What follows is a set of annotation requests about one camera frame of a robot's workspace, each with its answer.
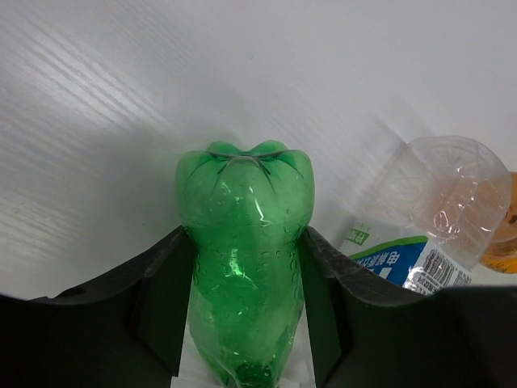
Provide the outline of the green plastic bottle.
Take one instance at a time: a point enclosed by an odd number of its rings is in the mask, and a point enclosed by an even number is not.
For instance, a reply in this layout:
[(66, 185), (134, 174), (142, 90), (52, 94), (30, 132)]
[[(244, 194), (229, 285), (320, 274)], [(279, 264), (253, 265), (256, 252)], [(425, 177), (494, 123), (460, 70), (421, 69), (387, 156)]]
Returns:
[(188, 319), (199, 354), (224, 386), (278, 386), (304, 305), (309, 156), (278, 141), (217, 141), (179, 159), (175, 188), (196, 248)]

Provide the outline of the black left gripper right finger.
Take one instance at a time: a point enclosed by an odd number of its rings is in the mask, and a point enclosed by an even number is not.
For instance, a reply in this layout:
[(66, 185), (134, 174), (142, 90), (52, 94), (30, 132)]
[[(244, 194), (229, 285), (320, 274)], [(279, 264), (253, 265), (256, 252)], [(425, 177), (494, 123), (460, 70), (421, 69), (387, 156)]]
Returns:
[(423, 296), (348, 259), (313, 228), (301, 239), (301, 274), (317, 386), (515, 386), (515, 287)]

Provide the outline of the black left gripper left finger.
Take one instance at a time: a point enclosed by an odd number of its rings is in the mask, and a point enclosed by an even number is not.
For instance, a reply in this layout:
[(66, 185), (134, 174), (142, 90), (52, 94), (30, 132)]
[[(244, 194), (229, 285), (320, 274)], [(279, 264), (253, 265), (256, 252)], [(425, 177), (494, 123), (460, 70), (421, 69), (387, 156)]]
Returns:
[(179, 373), (195, 255), (177, 228), (56, 297), (2, 296), (2, 386), (170, 386)]

